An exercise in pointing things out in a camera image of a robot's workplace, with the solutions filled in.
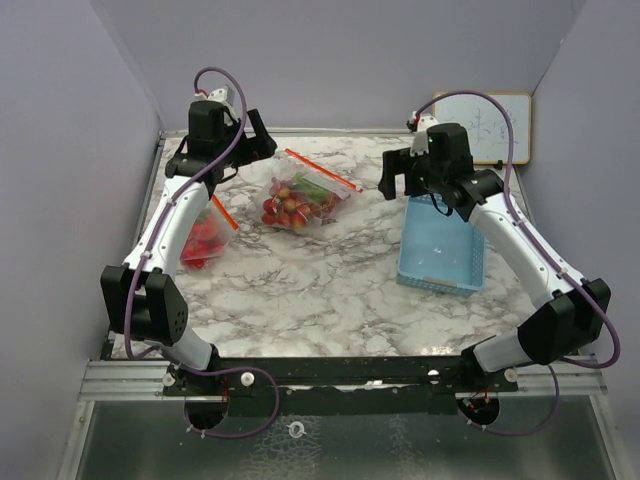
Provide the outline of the clear bag orange zipper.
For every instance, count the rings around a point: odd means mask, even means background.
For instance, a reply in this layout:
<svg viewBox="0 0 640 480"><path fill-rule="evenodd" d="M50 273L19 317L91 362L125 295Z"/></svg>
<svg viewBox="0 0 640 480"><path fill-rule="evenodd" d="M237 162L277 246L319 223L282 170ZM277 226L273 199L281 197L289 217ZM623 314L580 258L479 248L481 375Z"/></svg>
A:
<svg viewBox="0 0 640 480"><path fill-rule="evenodd" d="M216 195L196 218L182 253L180 263L184 268L201 270L222 256L239 229Z"/></svg>

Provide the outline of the purple grape bunch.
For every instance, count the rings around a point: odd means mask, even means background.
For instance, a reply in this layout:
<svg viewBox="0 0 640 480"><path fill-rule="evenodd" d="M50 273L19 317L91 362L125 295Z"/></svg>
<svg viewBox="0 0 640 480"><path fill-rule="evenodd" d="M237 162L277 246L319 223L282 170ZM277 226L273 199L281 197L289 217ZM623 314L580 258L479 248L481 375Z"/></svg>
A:
<svg viewBox="0 0 640 480"><path fill-rule="evenodd" d="M341 197L336 193L329 193L322 199L310 204L311 215L321 221L328 221L333 217L335 210L341 203Z"/></svg>

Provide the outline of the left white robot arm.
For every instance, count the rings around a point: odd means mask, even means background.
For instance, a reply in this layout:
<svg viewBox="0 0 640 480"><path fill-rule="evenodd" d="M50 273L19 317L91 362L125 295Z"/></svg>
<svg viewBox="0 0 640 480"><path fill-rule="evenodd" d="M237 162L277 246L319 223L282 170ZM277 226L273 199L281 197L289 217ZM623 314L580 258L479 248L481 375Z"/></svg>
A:
<svg viewBox="0 0 640 480"><path fill-rule="evenodd" d="M183 366L186 382L206 395L220 385L217 350L188 324L188 306L175 284L191 228L225 170L274 155L277 144L258 110L237 116L223 100L191 103L188 133L165 167L161 199L147 228L119 266L104 268L100 285L110 328Z"/></svg>

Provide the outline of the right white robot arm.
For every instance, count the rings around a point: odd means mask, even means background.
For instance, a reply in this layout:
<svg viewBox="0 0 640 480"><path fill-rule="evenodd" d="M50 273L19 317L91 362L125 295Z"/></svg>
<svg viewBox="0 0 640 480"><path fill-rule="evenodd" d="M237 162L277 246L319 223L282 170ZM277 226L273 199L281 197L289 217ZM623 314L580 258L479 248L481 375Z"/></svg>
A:
<svg viewBox="0 0 640 480"><path fill-rule="evenodd" d="M461 383L481 391L498 370L549 365L597 340L611 298L608 285L587 279L561 258L517 208L503 177L475 169L464 127L436 124L417 139L418 152L402 148L383 153L379 191L385 199L395 199L396 178L403 176L405 195L438 196L448 214L458 214L498 250L535 308L517 328L464 351Z"/></svg>

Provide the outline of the green grape bunch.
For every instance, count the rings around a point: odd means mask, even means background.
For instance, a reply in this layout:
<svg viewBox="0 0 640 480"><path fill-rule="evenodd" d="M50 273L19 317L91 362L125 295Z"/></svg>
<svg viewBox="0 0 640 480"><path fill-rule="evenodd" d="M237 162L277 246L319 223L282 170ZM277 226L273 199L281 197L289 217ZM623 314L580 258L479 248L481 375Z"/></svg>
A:
<svg viewBox="0 0 640 480"><path fill-rule="evenodd" d="M327 194L332 193L330 189L314 181L311 174L307 175L302 173L296 173L290 179L290 190L292 193L310 202L318 201Z"/></svg>

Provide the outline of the red apple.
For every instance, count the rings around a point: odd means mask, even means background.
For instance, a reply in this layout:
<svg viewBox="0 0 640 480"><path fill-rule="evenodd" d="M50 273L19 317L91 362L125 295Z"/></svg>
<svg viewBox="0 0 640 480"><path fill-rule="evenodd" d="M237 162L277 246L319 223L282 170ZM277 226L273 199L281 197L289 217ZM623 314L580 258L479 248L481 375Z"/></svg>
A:
<svg viewBox="0 0 640 480"><path fill-rule="evenodd" d="M225 244L215 219L196 222L184 245L180 261L186 268L203 269L223 252Z"/></svg>

